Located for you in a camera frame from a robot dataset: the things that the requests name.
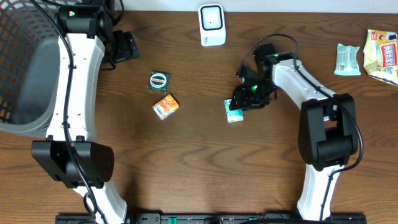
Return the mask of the green Kleenex tissue pack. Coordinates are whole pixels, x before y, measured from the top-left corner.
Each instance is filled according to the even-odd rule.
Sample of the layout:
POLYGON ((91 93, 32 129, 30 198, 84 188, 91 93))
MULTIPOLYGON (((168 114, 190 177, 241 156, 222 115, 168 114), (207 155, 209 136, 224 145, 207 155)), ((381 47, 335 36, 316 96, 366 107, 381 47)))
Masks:
POLYGON ((229 106, 231 99, 224 100, 224 107, 226 110, 226 117, 228 123, 235 123, 244 120, 244 114, 242 110, 230 110, 229 106))

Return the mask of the green Zam-Buk tin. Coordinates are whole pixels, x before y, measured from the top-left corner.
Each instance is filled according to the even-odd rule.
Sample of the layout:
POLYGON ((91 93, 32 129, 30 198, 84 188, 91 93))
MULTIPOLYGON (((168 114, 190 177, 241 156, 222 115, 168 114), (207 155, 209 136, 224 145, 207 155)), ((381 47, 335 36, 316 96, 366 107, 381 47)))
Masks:
POLYGON ((170 81, 170 74, 151 71, 147 89, 166 93, 170 81))

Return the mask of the orange tissue pack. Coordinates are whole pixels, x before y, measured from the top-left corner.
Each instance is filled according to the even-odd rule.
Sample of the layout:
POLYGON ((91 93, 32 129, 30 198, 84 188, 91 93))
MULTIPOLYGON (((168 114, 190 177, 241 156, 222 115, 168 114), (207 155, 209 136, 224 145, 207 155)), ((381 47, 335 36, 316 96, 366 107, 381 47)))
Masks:
POLYGON ((154 104, 152 109, 160 120, 164 120, 179 109, 179 103, 172 94, 168 94, 154 104))

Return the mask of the teal wet wipe packet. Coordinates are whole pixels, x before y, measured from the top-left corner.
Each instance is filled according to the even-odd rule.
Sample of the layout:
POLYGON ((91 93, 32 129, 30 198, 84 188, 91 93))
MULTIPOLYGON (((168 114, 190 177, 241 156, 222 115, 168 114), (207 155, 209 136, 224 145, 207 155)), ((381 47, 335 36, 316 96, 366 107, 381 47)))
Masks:
POLYGON ((361 72, 357 61, 360 47, 338 44, 336 48, 335 75, 360 76, 361 72))

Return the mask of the yellow snack bag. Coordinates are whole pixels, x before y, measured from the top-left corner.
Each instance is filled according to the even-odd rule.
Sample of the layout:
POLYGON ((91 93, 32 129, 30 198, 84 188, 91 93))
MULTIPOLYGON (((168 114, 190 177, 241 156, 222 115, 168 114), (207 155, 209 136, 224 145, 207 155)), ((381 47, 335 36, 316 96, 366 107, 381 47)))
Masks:
POLYGON ((368 29, 363 53, 363 67, 370 77, 397 86, 396 32, 368 29))

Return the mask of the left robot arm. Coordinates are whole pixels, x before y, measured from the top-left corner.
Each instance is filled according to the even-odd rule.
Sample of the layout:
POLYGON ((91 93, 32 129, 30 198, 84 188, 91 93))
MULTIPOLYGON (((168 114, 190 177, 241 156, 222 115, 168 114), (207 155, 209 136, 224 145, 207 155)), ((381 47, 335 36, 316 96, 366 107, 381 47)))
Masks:
POLYGON ((112 180, 114 153, 97 142, 98 75, 138 58, 130 32, 115 30, 122 16, 113 1, 59 4, 50 19, 58 33, 60 65, 52 119, 32 156, 55 181, 82 196, 94 223, 126 223, 127 203, 112 180))

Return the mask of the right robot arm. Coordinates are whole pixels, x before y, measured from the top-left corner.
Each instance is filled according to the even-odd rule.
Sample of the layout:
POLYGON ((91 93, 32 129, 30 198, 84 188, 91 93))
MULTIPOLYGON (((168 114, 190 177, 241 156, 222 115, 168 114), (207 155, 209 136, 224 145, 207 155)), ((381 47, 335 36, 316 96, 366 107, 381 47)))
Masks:
POLYGON ((241 84, 233 90, 229 108, 256 110, 283 90, 300 110, 298 149, 305 163, 305 179, 296 209, 304 220, 331 219, 330 204, 336 180, 358 150, 354 99, 318 82, 293 52, 276 52, 272 44, 253 51, 257 70, 241 63, 241 84))

